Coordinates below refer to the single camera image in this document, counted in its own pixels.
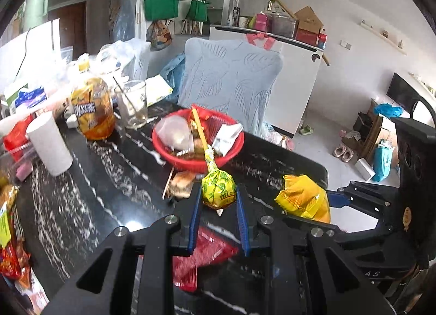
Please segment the white box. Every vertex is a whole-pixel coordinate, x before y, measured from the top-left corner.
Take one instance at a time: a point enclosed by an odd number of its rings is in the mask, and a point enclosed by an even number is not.
[[[363,179],[367,182],[376,174],[364,158],[357,160],[355,166],[362,175]]]

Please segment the slipper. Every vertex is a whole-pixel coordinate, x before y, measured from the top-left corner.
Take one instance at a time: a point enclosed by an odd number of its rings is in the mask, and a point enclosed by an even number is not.
[[[299,133],[301,135],[309,135],[313,133],[313,129],[310,125],[305,125],[303,127],[301,127],[301,129],[299,130]]]
[[[347,151],[347,147],[344,144],[339,145],[333,152],[334,157],[341,157]]]
[[[354,151],[347,148],[347,150],[342,155],[341,160],[344,162],[348,162],[353,158],[353,156],[354,156]]]

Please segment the wall shelf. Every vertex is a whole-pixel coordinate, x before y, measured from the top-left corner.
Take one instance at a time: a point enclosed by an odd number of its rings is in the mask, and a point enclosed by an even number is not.
[[[390,39],[386,38],[384,35],[382,35],[381,33],[377,32],[375,29],[371,28],[370,26],[368,26],[367,24],[361,22],[360,26],[365,28],[366,30],[370,31],[371,33],[373,33],[374,35],[376,35],[377,37],[383,39],[385,42],[389,43],[391,46],[393,46],[394,48],[396,48],[396,50],[398,50],[401,54],[403,55],[407,55],[407,53],[401,49],[398,45],[396,45],[394,42],[392,42]]]

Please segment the black marble table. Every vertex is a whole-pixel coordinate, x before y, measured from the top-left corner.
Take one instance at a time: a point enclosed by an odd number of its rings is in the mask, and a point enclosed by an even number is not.
[[[149,108],[149,116],[174,110],[177,106],[162,101]],[[73,165],[54,178],[38,162],[23,184],[16,201],[18,215],[33,269],[49,299],[115,227],[148,227],[174,210],[174,203],[162,200],[171,165],[153,148],[151,133],[157,121],[139,131],[118,128],[99,142],[87,141],[61,123]],[[307,174],[323,188],[328,181],[318,163],[247,133],[242,151],[223,169],[237,184],[246,185],[261,213],[275,217],[282,215],[274,198],[284,174]],[[201,224],[239,244],[236,216],[227,210],[218,217],[204,208]],[[198,271],[197,293],[174,288],[175,312],[262,314],[264,278],[259,263],[241,256],[204,267]]]

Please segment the pink tape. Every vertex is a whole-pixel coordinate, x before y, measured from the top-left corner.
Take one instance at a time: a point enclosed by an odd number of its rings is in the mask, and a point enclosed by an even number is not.
[[[271,50],[271,48],[273,47],[273,45],[275,43],[275,38],[270,37],[269,35],[267,35],[266,33],[263,33],[263,32],[247,33],[246,36],[247,36],[248,43],[250,43],[254,46],[256,45],[256,43],[254,42],[256,39],[259,39],[259,40],[266,39],[267,41],[263,45],[263,49],[265,49],[265,50]]]

